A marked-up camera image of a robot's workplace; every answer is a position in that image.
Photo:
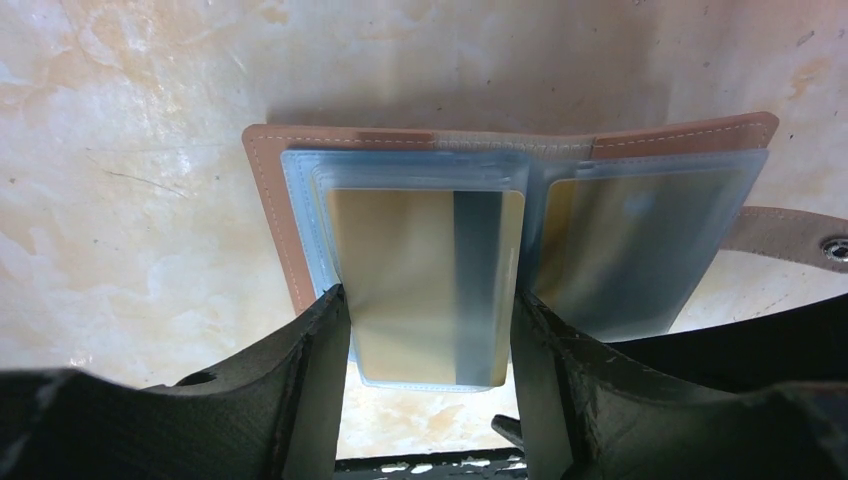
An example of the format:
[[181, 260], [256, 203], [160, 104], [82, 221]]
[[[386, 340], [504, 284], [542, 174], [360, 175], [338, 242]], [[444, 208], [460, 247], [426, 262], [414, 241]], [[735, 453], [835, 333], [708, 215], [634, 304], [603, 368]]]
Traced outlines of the gold striped credit card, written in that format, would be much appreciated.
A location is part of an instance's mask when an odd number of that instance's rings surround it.
[[446, 391], [502, 385], [522, 193], [333, 189], [326, 207], [363, 381]]

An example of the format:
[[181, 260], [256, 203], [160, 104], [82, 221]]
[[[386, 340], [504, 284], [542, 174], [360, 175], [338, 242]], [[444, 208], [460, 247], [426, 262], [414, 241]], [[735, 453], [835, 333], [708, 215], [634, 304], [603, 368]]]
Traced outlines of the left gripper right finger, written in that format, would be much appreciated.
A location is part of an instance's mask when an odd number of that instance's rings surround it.
[[604, 343], [515, 297], [532, 479], [843, 479], [847, 299]]

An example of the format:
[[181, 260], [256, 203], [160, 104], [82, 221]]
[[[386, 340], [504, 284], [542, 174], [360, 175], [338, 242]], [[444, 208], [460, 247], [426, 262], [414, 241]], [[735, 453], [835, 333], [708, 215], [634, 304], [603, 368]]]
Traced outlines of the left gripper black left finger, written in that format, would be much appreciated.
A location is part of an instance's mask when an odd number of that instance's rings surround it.
[[329, 479], [351, 322], [333, 286], [294, 321], [172, 386], [79, 369], [1, 375], [5, 479]]

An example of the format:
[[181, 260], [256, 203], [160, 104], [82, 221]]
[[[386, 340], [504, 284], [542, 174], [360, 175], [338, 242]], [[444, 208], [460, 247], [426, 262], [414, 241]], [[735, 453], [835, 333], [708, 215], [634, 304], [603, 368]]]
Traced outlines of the pink leather card holder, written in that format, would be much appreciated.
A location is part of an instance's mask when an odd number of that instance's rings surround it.
[[[242, 140], [294, 309], [302, 313], [316, 295], [280, 162], [281, 153], [287, 149], [482, 151], [504, 148], [545, 159], [574, 154], [578, 158], [612, 160], [763, 148], [771, 141], [777, 125], [777, 117], [768, 112], [657, 129], [577, 136], [257, 124], [245, 129]], [[847, 222], [799, 210], [745, 207], [722, 247], [844, 274]]]

